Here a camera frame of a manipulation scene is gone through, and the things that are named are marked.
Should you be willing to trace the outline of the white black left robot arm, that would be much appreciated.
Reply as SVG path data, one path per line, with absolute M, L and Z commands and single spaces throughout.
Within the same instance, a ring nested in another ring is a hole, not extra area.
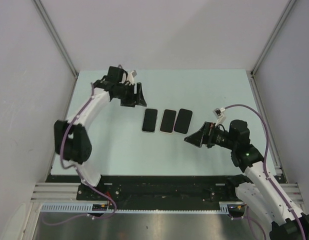
M 102 175 L 89 162 L 92 143 L 88 130 L 101 112 L 113 99 L 122 107 L 146 107 L 142 84 L 135 82 L 136 70 L 127 71 L 121 65 L 110 66 L 106 75 L 90 85 L 90 96 L 80 109 L 66 120 L 54 123 L 54 148 L 64 170 L 75 169 L 81 182 L 89 186 L 87 193 L 94 200 L 101 199 L 105 187 L 99 184 Z

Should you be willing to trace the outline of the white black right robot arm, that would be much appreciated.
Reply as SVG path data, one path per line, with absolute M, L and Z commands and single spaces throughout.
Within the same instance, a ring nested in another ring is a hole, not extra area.
M 298 207 L 276 178 L 264 167 L 265 158 L 251 144 L 247 122 L 233 120 L 229 130 L 205 122 L 184 141 L 198 148 L 206 146 L 230 150 L 233 164 L 242 174 L 227 179 L 225 195 L 243 201 L 269 229 L 272 240 L 309 240 L 309 214 Z

